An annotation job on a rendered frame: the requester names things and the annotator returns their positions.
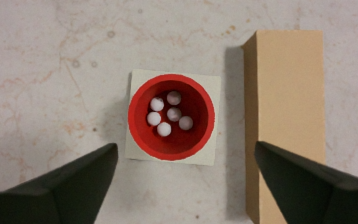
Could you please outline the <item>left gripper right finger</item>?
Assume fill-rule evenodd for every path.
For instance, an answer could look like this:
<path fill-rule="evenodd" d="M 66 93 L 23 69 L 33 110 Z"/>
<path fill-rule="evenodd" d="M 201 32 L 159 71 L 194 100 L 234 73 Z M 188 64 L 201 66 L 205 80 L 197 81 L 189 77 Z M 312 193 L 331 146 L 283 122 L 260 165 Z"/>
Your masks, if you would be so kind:
<path fill-rule="evenodd" d="M 358 176 L 266 141 L 254 157 L 287 224 L 358 224 Z"/>

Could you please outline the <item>white marble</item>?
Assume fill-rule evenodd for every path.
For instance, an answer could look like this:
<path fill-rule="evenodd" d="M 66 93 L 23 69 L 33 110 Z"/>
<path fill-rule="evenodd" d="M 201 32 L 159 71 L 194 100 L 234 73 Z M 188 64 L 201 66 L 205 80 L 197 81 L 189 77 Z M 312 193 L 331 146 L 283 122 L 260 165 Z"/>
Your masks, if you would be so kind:
<path fill-rule="evenodd" d="M 180 103 L 181 101 L 181 95 L 179 92 L 177 91 L 171 91 L 168 95 L 167 95 L 167 101 L 171 104 L 171 105 L 177 105 Z"/>
<path fill-rule="evenodd" d="M 151 99 L 150 108 L 153 111 L 160 111 L 163 109 L 163 107 L 164 107 L 164 102 L 161 98 L 155 97 L 155 98 Z"/>
<path fill-rule="evenodd" d="M 160 136 L 168 136 L 171 132 L 171 126 L 166 122 L 162 122 L 157 126 L 157 132 Z"/>
<path fill-rule="evenodd" d="M 160 123 L 161 121 L 161 116 L 159 113 L 157 112 L 150 112 L 148 115 L 147 115 L 147 122 L 149 125 L 151 126 L 156 126 Z"/>
<path fill-rule="evenodd" d="M 181 115 L 180 109 L 176 107 L 170 108 L 167 112 L 168 119 L 173 122 L 178 121 L 181 118 Z"/>
<path fill-rule="evenodd" d="M 179 126 L 181 129 L 183 130 L 189 130 L 192 128 L 193 126 L 193 120 L 188 117 L 188 116 L 183 116 L 180 120 L 179 120 Z"/>

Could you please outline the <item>red cup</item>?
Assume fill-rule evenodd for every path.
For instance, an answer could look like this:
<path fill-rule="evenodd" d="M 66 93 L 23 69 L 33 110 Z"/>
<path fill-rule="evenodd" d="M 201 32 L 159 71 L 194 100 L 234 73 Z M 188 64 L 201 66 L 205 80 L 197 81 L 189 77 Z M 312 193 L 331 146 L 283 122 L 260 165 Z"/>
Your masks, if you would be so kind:
<path fill-rule="evenodd" d="M 181 101 L 171 105 L 167 95 L 177 91 Z M 164 102 L 160 111 L 150 108 L 151 99 L 159 97 Z M 193 120 L 189 130 L 183 130 L 178 121 L 168 119 L 167 112 L 176 107 L 181 111 L 181 118 L 188 116 Z M 157 126 L 147 122 L 147 115 L 157 112 L 161 121 L 171 126 L 168 136 L 160 136 Z M 128 111 L 129 130 L 138 146 L 152 157 L 160 160 L 176 161 L 186 159 L 201 150 L 210 139 L 214 129 L 214 106 L 206 90 L 193 79 L 179 74 L 156 76 L 144 83 L 134 94 Z"/>

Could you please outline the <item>tan rectangular block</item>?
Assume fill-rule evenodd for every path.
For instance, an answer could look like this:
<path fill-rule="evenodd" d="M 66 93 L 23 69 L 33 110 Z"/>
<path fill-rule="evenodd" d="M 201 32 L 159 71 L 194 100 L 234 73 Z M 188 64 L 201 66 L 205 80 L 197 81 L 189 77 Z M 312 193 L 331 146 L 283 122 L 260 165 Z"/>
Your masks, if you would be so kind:
<path fill-rule="evenodd" d="M 243 44 L 246 213 L 287 224 L 254 157 L 266 141 L 326 165 L 323 30 L 256 30 Z"/>

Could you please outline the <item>white square coaster with grey circle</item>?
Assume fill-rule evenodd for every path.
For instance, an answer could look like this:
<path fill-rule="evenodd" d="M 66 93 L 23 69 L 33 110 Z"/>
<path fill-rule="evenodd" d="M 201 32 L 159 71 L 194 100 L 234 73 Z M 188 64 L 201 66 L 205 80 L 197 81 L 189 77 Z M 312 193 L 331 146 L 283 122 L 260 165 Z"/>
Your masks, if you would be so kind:
<path fill-rule="evenodd" d="M 214 106 L 215 122 L 214 129 L 212 131 L 210 139 L 207 141 L 205 146 L 199 150 L 195 155 L 192 155 L 186 159 L 167 161 L 160 160 L 150 156 L 143 151 L 138 144 L 134 141 L 131 132 L 129 130 L 129 124 L 127 123 L 127 134 L 126 134 L 126 145 L 125 145 L 125 158 L 129 159 L 141 159 L 141 160 L 152 160 L 152 161 L 163 161 L 163 162 L 174 162 L 174 163 L 186 163 L 186 164 L 197 164 L 197 165 L 214 165 L 215 159 L 215 147 L 216 147 L 216 136 L 217 136 L 217 124 L 218 124 L 218 113 L 219 113 L 219 101 L 220 101 L 220 89 L 221 89 L 221 77 L 219 76 L 208 76 L 208 75 L 197 75 L 197 74 L 186 74 L 186 73 L 175 73 L 175 72 L 164 72 L 164 71 L 153 71 L 153 70 L 132 70 L 131 80 L 131 91 L 130 101 L 141 87 L 148 80 L 164 74 L 179 74 L 189 77 L 199 83 L 209 94 L 211 101 Z"/>

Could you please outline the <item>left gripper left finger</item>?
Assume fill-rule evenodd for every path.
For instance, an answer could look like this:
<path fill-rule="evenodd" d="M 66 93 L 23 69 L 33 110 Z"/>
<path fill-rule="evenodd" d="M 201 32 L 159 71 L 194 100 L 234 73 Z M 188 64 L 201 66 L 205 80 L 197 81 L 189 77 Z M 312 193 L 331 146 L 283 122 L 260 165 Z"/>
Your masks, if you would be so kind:
<path fill-rule="evenodd" d="M 0 224 L 94 224 L 118 159 L 117 143 L 108 143 L 0 191 Z"/>

